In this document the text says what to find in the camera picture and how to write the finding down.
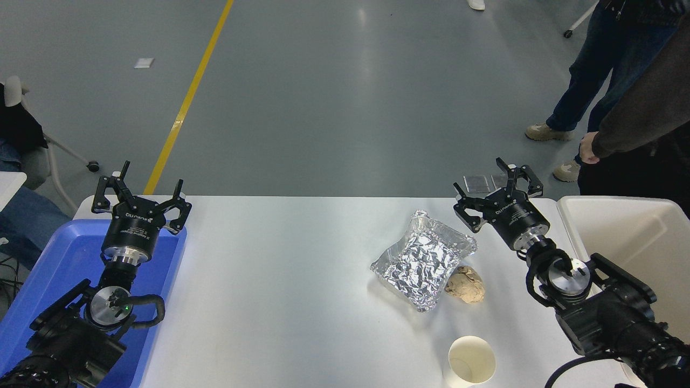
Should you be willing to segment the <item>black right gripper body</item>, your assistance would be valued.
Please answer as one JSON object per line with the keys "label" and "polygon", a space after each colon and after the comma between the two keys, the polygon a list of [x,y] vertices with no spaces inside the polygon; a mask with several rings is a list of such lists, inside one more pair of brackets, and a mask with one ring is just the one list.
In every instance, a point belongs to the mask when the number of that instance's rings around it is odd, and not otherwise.
{"label": "black right gripper body", "polygon": [[509,195],[506,191],[495,191],[485,200],[487,205],[483,209],[483,218],[512,250],[529,249],[550,229],[549,221],[524,192]]}

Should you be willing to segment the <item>person's hand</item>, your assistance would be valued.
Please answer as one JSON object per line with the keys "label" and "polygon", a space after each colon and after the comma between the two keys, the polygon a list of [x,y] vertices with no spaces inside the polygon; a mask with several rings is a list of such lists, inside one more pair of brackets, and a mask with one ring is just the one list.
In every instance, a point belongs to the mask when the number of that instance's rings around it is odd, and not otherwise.
{"label": "person's hand", "polygon": [[588,132],[580,140],[579,143],[579,157],[585,164],[597,164],[599,162],[599,157],[594,153],[593,142],[598,134],[597,131]]}

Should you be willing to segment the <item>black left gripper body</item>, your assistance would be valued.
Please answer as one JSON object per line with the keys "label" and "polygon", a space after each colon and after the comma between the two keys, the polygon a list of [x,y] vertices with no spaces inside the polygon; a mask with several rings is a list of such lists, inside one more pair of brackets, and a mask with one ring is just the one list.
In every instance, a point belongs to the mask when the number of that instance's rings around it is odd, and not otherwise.
{"label": "black left gripper body", "polygon": [[136,197],[133,205],[119,202],[113,208],[113,220],[106,233],[103,254],[113,254],[114,249],[129,247],[143,254],[153,254],[158,234],[165,225],[165,216],[155,211],[157,202]]}

